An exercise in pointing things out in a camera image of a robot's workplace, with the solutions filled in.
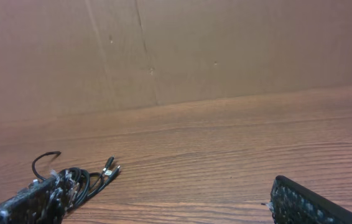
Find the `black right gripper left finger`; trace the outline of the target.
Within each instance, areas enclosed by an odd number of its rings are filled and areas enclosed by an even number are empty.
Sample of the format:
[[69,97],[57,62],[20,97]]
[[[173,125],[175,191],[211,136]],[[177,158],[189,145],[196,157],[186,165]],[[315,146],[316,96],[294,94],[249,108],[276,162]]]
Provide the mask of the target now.
[[63,170],[0,203],[0,223],[61,223],[75,197],[76,182]]

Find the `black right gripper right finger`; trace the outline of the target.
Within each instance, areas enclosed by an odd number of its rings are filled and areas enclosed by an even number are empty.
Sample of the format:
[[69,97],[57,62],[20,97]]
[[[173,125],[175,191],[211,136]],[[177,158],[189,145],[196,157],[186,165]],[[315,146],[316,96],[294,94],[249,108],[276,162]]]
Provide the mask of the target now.
[[352,212],[293,180],[278,175],[269,210],[275,224],[352,224]]

